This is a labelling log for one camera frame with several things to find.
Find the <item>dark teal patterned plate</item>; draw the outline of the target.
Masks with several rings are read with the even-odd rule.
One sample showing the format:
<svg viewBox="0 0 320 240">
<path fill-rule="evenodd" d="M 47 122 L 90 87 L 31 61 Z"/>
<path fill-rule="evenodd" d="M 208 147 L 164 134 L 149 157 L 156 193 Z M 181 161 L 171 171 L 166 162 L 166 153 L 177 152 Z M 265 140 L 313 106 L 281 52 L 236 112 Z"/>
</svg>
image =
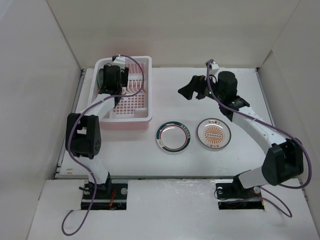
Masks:
<svg viewBox="0 0 320 240">
<path fill-rule="evenodd" d="M 103 86 L 104 83 L 104 69 L 99 69 L 97 76 L 96 76 L 97 85 L 99 88 Z"/>
</svg>

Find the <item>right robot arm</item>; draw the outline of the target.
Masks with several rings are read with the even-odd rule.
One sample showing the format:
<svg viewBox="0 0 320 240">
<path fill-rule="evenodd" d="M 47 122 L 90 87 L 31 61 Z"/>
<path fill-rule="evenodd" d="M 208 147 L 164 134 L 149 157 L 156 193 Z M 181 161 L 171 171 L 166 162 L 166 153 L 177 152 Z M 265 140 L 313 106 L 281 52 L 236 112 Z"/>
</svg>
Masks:
<svg viewBox="0 0 320 240">
<path fill-rule="evenodd" d="M 265 159 L 261 167 L 235 175 L 231 183 L 222 188 L 236 198 L 243 197 L 254 187 L 280 185 L 301 175 L 304 171 L 301 145 L 292 137 L 284 137 L 260 120 L 250 104 L 238 95 L 238 80 L 234 73 L 221 71 L 217 81 L 214 75 L 206 78 L 194 75 L 178 93 L 187 100 L 205 97 L 218 100 L 221 113 L 232 123 L 242 128 L 263 150 Z"/>
</svg>

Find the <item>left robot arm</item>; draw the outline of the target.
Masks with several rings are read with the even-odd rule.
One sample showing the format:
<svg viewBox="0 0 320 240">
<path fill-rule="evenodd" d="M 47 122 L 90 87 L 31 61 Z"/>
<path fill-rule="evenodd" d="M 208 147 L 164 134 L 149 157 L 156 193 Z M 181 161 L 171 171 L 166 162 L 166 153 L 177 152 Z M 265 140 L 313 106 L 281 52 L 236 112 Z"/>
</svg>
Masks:
<svg viewBox="0 0 320 240">
<path fill-rule="evenodd" d="M 100 121 L 122 99 L 128 85 L 129 68 L 105 64 L 98 70 L 100 90 L 95 101 L 80 113 L 67 117 L 65 148 L 70 157 L 88 171 L 88 191 L 105 199 L 111 195 L 110 173 L 103 167 L 98 154 L 102 147 Z"/>
</svg>

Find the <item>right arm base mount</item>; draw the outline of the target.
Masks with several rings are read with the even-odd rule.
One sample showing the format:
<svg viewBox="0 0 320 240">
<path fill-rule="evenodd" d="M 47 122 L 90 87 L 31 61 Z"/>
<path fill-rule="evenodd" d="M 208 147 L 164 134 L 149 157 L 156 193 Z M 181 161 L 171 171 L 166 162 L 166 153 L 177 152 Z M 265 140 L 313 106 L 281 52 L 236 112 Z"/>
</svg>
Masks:
<svg viewBox="0 0 320 240">
<path fill-rule="evenodd" d="M 216 181 L 214 196 L 219 210 L 264 210 L 261 188 L 237 189 L 232 182 Z"/>
</svg>

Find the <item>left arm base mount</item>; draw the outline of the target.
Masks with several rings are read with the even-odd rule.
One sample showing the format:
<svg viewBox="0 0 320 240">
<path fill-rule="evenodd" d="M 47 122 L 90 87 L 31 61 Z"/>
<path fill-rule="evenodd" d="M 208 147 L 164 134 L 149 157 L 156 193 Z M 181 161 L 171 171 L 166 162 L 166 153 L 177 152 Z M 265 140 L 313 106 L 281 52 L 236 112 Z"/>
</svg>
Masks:
<svg viewBox="0 0 320 240">
<path fill-rule="evenodd" d="M 93 196 L 93 185 L 86 183 L 84 187 L 78 188 L 82 191 L 81 210 L 87 210 Z M 127 209 L 128 184 L 124 182 L 116 182 L 111 185 L 110 193 L 98 190 L 91 210 L 111 210 L 122 211 Z"/>
</svg>

